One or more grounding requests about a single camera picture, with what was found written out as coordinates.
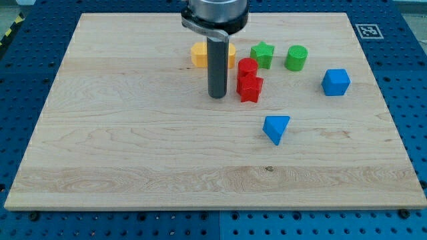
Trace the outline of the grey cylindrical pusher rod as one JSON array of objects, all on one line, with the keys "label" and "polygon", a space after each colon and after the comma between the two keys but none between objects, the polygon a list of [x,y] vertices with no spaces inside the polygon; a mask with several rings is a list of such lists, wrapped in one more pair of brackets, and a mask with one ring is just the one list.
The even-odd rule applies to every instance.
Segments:
[{"label": "grey cylindrical pusher rod", "polygon": [[226,95],[228,82],[228,42],[207,38],[207,90],[210,97]]}]

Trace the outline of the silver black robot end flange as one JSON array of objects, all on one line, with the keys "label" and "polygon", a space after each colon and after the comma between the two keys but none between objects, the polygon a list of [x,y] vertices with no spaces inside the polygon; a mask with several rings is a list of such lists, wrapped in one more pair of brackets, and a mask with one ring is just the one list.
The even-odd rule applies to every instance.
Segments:
[{"label": "silver black robot end flange", "polygon": [[247,21],[247,0],[189,0],[181,10],[181,24],[215,42],[229,41]]}]

